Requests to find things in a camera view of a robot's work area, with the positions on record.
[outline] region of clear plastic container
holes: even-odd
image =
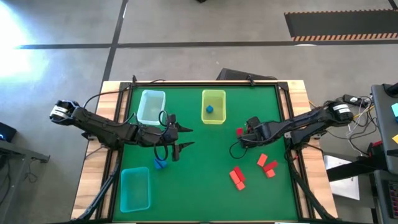
[[[120,211],[136,212],[150,207],[149,169],[138,167],[121,173]]]
[[[137,119],[142,124],[160,125],[159,113],[164,110],[166,94],[164,91],[144,90],[138,106]]]
[[[224,90],[203,90],[201,93],[201,120],[205,124],[223,124],[226,119],[226,93]],[[213,107],[208,113],[206,108]]]

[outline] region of green table surface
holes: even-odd
[[[203,124],[201,120],[201,94],[205,89],[226,92],[226,121],[221,125]],[[236,128],[243,127],[250,117],[280,121],[275,87],[139,87],[134,90],[130,114],[138,110],[143,90],[165,91],[167,112],[176,114],[182,126],[193,129],[180,133],[177,142],[195,144],[182,151],[178,162],[172,162],[169,155],[167,167],[162,170],[154,167],[153,148],[126,145],[121,170],[149,168],[152,204],[147,210],[122,213],[119,179],[114,222],[297,220],[282,139],[249,149],[242,159],[233,159],[228,152],[237,141]],[[233,147],[236,156],[243,151],[238,144]],[[257,165],[261,153],[268,156],[267,163],[278,162],[276,176],[271,179]],[[229,176],[235,166],[246,177],[242,191]]]

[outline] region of concrete floor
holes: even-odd
[[[121,0],[0,1],[9,32],[0,47],[16,44],[111,43]],[[290,40],[283,12],[390,8],[387,0],[130,1],[120,43]],[[70,217],[87,142],[81,131],[57,126],[48,115],[58,99],[84,103],[99,92],[109,49],[0,51],[0,121],[15,127],[15,143],[50,154],[33,164],[9,223],[48,223]],[[118,49],[110,80],[214,80],[223,67],[302,79],[316,104],[344,93],[368,95],[372,84],[396,82],[398,45]],[[95,108],[93,102],[89,109]],[[346,128],[332,129],[344,136]],[[358,140],[365,149],[373,134]],[[357,156],[348,142],[325,135],[322,148]],[[361,201],[335,197],[339,216],[371,222],[371,194],[361,178]]]

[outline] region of floor mat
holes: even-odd
[[[398,38],[398,11],[285,12],[294,41],[368,40]]]

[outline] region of yellow plastic bin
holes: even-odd
[[[201,93],[201,120],[205,124],[223,124],[226,119],[226,93],[224,90],[203,90]]]

